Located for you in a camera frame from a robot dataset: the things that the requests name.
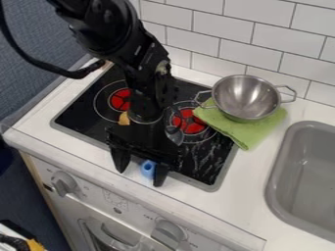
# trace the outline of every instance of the white tile wall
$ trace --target white tile wall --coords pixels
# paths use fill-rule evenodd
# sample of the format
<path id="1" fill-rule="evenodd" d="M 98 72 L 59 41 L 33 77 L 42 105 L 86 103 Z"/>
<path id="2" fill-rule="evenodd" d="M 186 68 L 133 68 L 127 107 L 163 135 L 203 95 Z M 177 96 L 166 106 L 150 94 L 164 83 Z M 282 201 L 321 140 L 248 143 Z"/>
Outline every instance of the white tile wall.
<path id="1" fill-rule="evenodd" d="M 193 53 L 192 66 L 194 70 L 212 75 L 228 76 L 243 75 L 246 66 L 213 57 Z"/>
<path id="2" fill-rule="evenodd" d="M 163 25 L 156 25 L 148 22 L 143 22 L 144 27 L 152 33 L 161 43 L 167 43 L 166 27 Z"/>
<path id="3" fill-rule="evenodd" d="M 176 5 L 193 10 L 222 14 L 223 0 L 167 0 L 170 5 Z"/>
<path id="4" fill-rule="evenodd" d="M 293 3 L 269 0 L 225 0 L 226 16 L 260 23 L 289 26 Z"/>
<path id="5" fill-rule="evenodd" d="M 321 59 L 335 63 L 335 38 L 327 38 L 327 41 L 323 48 Z"/>
<path id="6" fill-rule="evenodd" d="M 171 59 L 171 62 L 175 65 L 181 67 L 191 67 L 191 52 L 185 51 L 170 46 L 165 46 L 168 50 L 168 56 Z"/>
<path id="7" fill-rule="evenodd" d="M 311 5 L 315 5 L 315 6 L 335 9 L 335 1 L 334 0 L 292 0 L 291 2 L 311 4 Z"/>
<path id="8" fill-rule="evenodd" d="M 301 78 L 289 76 L 289 75 L 282 75 L 279 73 L 257 69 L 254 67 L 248 67 L 247 75 L 259 76 L 275 85 L 288 85 L 294 88 L 298 92 L 298 96 L 301 98 L 304 98 L 306 96 L 306 93 L 307 93 L 307 90 L 310 84 L 310 82 L 305 79 L 301 79 Z M 292 94 L 291 91 L 288 91 L 285 88 L 280 88 L 279 91 L 286 93 L 286 94 Z"/>
<path id="9" fill-rule="evenodd" d="M 216 56 L 219 39 L 177 28 L 167 28 L 167 45 Z"/>
<path id="10" fill-rule="evenodd" d="M 321 35 L 257 24 L 253 44 L 316 58 L 320 55 L 324 39 Z"/>
<path id="11" fill-rule="evenodd" d="M 308 99 L 323 104 L 335 106 L 335 88 L 323 83 L 312 82 Z"/>
<path id="12" fill-rule="evenodd" d="M 132 5 L 135 7 L 136 12 L 138 14 L 138 16 L 140 16 L 140 11 L 139 11 L 139 0 L 129 0 L 130 3 L 132 3 Z"/>
<path id="13" fill-rule="evenodd" d="M 194 13 L 194 31 L 241 42 L 250 42 L 254 24 L 252 22 Z"/>
<path id="14" fill-rule="evenodd" d="M 141 3 L 142 20 L 161 25 L 191 29 L 192 12 L 147 1 Z"/>
<path id="15" fill-rule="evenodd" d="M 280 72 L 335 85 L 335 64 L 285 54 Z"/>
<path id="16" fill-rule="evenodd" d="M 292 28 L 334 36 L 334 24 L 335 10 L 299 4 L 292 23 Z"/>
<path id="17" fill-rule="evenodd" d="M 335 106 L 335 0 L 130 1 L 174 64 L 258 75 Z"/>
<path id="18" fill-rule="evenodd" d="M 282 53 L 261 47 L 221 40 L 219 57 L 256 66 L 264 69 L 277 71 Z"/>

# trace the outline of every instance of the oven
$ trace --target oven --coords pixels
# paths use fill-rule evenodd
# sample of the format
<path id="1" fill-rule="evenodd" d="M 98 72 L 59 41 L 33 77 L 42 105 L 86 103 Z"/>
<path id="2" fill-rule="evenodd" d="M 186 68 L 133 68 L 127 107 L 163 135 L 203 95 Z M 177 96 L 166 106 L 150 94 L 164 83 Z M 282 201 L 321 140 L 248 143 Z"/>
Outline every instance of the oven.
<path id="1" fill-rule="evenodd" d="M 75 251 L 231 251 L 114 191 L 31 159 Z"/>

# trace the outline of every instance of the yellow object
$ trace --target yellow object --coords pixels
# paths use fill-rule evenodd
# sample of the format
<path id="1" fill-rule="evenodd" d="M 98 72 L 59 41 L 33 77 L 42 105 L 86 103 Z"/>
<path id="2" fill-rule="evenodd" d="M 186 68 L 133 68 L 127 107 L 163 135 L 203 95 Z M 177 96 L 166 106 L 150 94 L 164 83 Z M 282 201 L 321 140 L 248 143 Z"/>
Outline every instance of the yellow object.
<path id="1" fill-rule="evenodd" d="M 30 251 L 45 251 L 44 247 L 34 239 L 30 239 L 26 243 L 28 244 Z"/>
<path id="2" fill-rule="evenodd" d="M 119 118 L 119 125 L 120 126 L 130 126 L 130 119 L 128 117 L 128 112 L 123 112 Z"/>

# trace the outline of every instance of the black stovetop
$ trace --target black stovetop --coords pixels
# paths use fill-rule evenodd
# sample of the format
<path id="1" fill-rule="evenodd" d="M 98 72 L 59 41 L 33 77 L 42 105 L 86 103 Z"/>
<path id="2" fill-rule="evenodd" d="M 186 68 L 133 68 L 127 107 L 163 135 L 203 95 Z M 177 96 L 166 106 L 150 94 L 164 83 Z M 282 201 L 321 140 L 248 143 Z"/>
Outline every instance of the black stovetop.
<path id="1" fill-rule="evenodd" d="M 192 110 L 197 107 L 195 95 L 206 87 L 178 80 L 179 96 L 173 105 L 183 117 L 184 142 L 183 165 L 174 170 L 184 176 L 196 179 L 206 185 L 213 185 L 232 149 L 231 139 L 216 132 L 199 119 L 193 117 Z M 82 93 L 55 120 L 59 126 L 76 131 L 87 137 L 105 143 L 106 128 L 112 126 L 116 131 L 129 130 L 118 125 L 119 116 L 129 107 L 122 70 L 112 67 Z M 167 126 L 180 124 L 180 117 L 167 109 Z"/>

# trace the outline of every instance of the red burner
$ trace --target red burner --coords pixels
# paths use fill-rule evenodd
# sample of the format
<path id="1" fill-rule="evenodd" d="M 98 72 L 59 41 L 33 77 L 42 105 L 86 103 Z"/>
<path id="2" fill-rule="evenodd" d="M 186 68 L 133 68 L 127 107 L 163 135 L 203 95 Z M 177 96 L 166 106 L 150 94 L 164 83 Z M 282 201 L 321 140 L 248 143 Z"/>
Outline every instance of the red burner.
<path id="1" fill-rule="evenodd" d="M 182 109 L 180 110 L 182 117 L 181 129 L 186 134 L 197 134 L 204 131 L 207 128 L 207 125 L 199 120 L 197 117 L 193 116 L 192 109 Z M 180 125 L 180 117 L 174 115 L 172 118 L 172 124 L 174 126 Z"/>
<path id="2" fill-rule="evenodd" d="M 117 90 L 110 97 L 110 105 L 121 112 L 127 111 L 130 107 L 130 90 L 128 88 Z"/>

